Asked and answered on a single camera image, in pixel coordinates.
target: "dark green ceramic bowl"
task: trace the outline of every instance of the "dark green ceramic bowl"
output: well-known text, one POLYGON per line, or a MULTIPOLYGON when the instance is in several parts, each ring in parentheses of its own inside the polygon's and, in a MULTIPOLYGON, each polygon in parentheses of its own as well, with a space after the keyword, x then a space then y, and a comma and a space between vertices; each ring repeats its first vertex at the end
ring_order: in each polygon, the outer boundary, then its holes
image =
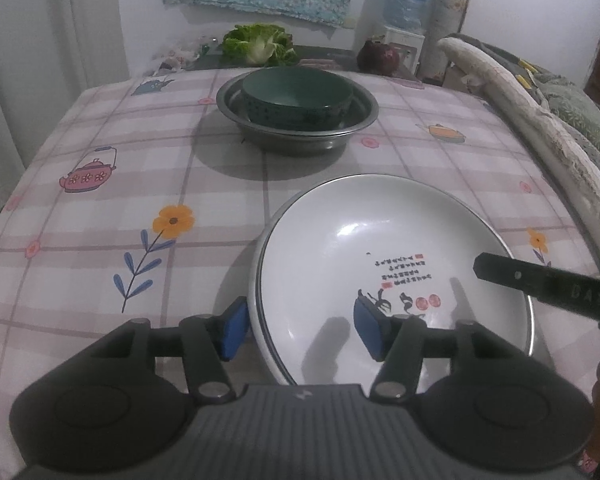
POLYGON ((321 132, 342 122, 353 90, 339 75, 305 66, 275 66, 251 72, 242 97, 253 123, 282 130, 321 132))

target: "orange teapot print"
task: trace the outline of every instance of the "orange teapot print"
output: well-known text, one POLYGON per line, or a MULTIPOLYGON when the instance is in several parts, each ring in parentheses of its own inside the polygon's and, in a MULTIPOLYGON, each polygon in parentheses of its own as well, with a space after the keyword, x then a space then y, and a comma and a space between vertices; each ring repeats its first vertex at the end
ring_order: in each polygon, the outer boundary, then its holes
POLYGON ((116 169, 118 150, 111 146, 96 148, 84 156, 67 176, 60 178, 65 193, 93 191, 104 184, 116 169))

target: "tablecloth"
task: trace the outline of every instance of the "tablecloth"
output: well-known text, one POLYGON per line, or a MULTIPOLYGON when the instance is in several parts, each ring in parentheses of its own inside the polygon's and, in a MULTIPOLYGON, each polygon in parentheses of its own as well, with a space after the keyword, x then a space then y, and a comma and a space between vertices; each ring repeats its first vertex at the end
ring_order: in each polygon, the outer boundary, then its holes
MULTIPOLYGON (((599 275, 550 177, 486 102, 344 73, 375 95, 378 120, 341 153, 289 158, 245 142, 218 111, 217 90, 243 71, 85 91, 17 185, 0 215, 0 478, 24 465, 8 430, 18 393, 130 318, 174 326, 221 312, 246 294, 273 213, 323 180, 414 178, 464 201, 515 257, 599 275)), ((556 369, 589 393, 595 323, 535 307, 556 369)), ((180 366, 166 359, 158 372, 184 388, 180 366)), ((238 387, 267 380, 252 340, 228 367, 238 387)))

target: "teapot print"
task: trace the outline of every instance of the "teapot print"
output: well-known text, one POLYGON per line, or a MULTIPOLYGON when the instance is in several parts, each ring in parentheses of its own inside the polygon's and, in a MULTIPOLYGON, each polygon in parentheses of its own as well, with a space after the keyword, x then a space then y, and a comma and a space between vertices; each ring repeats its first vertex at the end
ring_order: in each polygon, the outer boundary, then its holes
POLYGON ((431 134, 437 140, 444 140, 445 142, 464 142, 464 135, 459 131, 454 130, 453 128, 448 128, 447 126, 443 126, 442 124, 434 124, 433 126, 423 126, 422 124, 417 124, 421 130, 431 134))
POLYGON ((160 81, 159 79, 151 79, 151 81, 145 81, 138 88, 136 88, 136 90, 131 95, 151 94, 152 92, 159 92, 172 81, 174 81, 174 79, 169 79, 165 81, 160 81))
POLYGON ((111 146, 96 148, 84 156, 67 176, 60 178, 60 186, 64 188, 65 193, 82 193, 98 189, 116 169, 117 157, 116 148, 111 146))

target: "blue leaf print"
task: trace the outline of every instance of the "blue leaf print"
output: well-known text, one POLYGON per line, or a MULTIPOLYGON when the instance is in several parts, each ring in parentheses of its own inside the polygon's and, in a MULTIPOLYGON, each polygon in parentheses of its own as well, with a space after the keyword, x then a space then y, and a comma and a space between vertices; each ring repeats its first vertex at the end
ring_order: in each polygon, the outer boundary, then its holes
POLYGON ((142 231, 140 231, 140 239, 142 240, 142 245, 144 245, 144 250, 148 251, 149 250, 149 233, 146 231, 146 229, 142 229, 142 231))
POLYGON ((161 258, 156 258, 151 263, 146 264, 142 269, 138 270, 138 274, 142 274, 143 272, 147 272, 148 270, 154 269, 158 265, 162 263, 161 258))
POLYGON ((129 270, 131 271, 131 273, 135 273, 135 269, 134 269, 134 259, 131 257, 131 253, 125 253, 125 263, 126 266, 129 268, 129 270))
POLYGON ((154 280, 146 280, 142 285, 138 285, 138 288, 134 290, 131 294, 128 295, 127 299, 132 298, 141 292, 147 290, 150 286, 154 284, 154 280))
POLYGON ((154 251, 160 251, 161 249, 166 249, 167 247, 171 247, 174 243, 176 243, 176 240, 167 240, 166 242, 163 242, 161 244, 154 245, 153 248, 149 252, 153 253, 154 251))
POLYGON ((120 294, 122 294, 122 297, 126 298, 125 285, 123 285, 122 278, 120 278, 119 274, 113 275, 113 283, 116 284, 116 288, 120 291, 120 294))

